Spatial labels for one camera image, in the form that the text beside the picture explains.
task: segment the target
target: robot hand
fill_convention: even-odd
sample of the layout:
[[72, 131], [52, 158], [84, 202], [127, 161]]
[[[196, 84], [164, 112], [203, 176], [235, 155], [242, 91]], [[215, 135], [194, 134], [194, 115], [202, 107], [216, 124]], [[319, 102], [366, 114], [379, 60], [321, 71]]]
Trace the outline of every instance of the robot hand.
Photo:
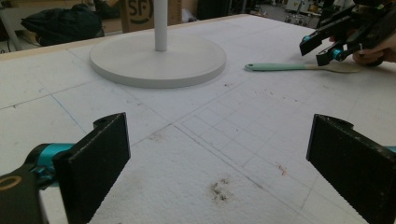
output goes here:
[[[320, 23], [319, 28], [300, 43], [302, 55], [321, 45], [322, 40], [333, 36], [334, 43], [317, 54], [318, 65], [332, 60], [343, 61], [347, 56], [364, 49], [373, 49], [396, 29], [396, 3], [383, 0], [354, 0], [348, 7]], [[384, 58], [369, 65], [380, 65]]]

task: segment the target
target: teal spatula handle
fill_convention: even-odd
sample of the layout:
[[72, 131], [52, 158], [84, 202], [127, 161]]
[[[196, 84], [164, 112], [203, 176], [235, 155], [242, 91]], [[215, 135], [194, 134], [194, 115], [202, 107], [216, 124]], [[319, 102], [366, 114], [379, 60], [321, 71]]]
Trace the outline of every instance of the teal spatula handle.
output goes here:
[[253, 71], [287, 71], [287, 70], [305, 70], [304, 64], [297, 63], [249, 63], [245, 68]]

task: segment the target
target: sticker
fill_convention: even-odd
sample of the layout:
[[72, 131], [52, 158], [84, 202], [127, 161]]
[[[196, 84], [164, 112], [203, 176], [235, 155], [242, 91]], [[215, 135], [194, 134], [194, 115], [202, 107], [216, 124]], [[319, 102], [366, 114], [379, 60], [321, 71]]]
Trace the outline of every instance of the sticker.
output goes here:
[[18, 175], [7, 176], [3, 179], [0, 179], [0, 191], [6, 189], [12, 189], [17, 186], [22, 181], [22, 177]]

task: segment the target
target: black cable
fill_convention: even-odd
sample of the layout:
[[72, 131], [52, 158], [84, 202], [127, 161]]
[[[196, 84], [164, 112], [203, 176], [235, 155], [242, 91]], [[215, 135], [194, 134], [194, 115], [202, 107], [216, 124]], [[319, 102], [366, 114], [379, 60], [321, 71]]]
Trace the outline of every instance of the black cable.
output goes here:
[[9, 48], [9, 39], [7, 40], [7, 47], [8, 47], [8, 52], [11, 52], [11, 49]]

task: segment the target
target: black bag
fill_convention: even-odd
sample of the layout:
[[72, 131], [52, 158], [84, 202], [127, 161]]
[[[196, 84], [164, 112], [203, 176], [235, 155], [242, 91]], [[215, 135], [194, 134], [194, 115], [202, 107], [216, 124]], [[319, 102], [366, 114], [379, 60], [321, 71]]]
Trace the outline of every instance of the black bag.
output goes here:
[[36, 33], [41, 46], [91, 39], [102, 30], [100, 17], [84, 4], [74, 5], [71, 9], [43, 10], [22, 19], [21, 25]]

